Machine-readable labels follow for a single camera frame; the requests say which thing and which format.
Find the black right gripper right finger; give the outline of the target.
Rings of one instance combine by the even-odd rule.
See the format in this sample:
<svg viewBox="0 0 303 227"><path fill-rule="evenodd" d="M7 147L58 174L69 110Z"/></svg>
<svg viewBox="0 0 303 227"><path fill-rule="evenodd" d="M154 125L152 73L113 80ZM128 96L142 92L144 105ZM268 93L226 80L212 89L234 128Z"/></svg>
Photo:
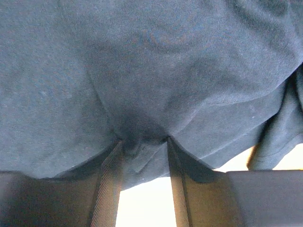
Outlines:
<svg viewBox="0 0 303 227"><path fill-rule="evenodd" d="M300 227L301 170L214 171L167 139L179 227Z"/></svg>

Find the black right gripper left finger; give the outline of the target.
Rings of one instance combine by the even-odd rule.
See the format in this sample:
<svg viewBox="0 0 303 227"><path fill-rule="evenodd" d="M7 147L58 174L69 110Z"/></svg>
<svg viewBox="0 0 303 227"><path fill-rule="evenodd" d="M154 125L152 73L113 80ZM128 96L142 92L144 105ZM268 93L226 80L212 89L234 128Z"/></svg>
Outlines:
<svg viewBox="0 0 303 227"><path fill-rule="evenodd" d="M53 178L0 174L3 227L113 227L122 187L122 142Z"/></svg>

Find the black t shirt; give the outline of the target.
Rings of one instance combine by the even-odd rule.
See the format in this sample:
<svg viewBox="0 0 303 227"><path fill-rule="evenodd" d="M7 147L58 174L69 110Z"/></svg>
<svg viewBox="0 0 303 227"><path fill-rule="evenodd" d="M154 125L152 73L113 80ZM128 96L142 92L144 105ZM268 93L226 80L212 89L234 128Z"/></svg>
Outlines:
<svg viewBox="0 0 303 227"><path fill-rule="evenodd" d="M300 0L3 0L0 168L54 177L124 141L124 189L172 136L212 168L303 141Z"/></svg>

